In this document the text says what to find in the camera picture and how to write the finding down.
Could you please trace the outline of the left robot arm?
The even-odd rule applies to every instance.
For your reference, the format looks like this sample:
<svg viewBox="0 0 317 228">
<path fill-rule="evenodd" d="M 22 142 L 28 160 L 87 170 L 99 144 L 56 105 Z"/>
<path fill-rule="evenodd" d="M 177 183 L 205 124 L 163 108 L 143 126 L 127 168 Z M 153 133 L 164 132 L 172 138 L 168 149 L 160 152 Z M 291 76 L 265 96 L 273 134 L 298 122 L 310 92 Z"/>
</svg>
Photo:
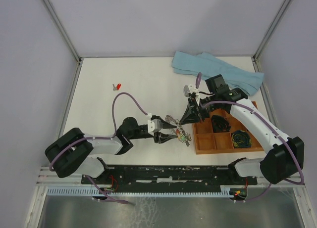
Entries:
<svg viewBox="0 0 317 228">
<path fill-rule="evenodd" d="M 153 138 L 154 143 L 161 144 L 177 135 L 161 133 L 162 129 L 176 129 L 159 116 L 153 116 L 146 124 L 139 125 L 133 117 L 125 118 L 116 130 L 114 137 L 94 137 L 83 133 L 79 128 L 73 128 L 52 143 L 45 155 L 50 162 L 50 170 L 56 172 L 59 178 L 72 174 L 99 177 L 106 169 L 105 163 L 93 155 L 122 155 L 132 147 L 134 139 Z"/>
</svg>

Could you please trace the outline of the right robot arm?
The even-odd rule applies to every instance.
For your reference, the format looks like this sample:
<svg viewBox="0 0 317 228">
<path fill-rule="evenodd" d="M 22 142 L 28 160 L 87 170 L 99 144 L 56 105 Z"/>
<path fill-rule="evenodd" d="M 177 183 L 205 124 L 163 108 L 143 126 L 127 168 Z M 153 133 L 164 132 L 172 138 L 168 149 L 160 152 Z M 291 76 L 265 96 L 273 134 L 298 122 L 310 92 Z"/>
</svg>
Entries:
<svg viewBox="0 0 317 228">
<path fill-rule="evenodd" d="M 304 142 L 279 130 L 240 88 L 230 89 L 221 75 L 206 80 L 210 92 L 201 98 L 200 79 L 198 74 L 194 86 L 185 85 L 183 88 L 188 104 L 180 124 L 199 123 L 211 112 L 223 109 L 255 137 L 265 152 L 264 158 L 242 158 L 232 162 L 239 176 L 263 177 L 271 184 L 281 181 L 304 184 Z"/>
</svg>

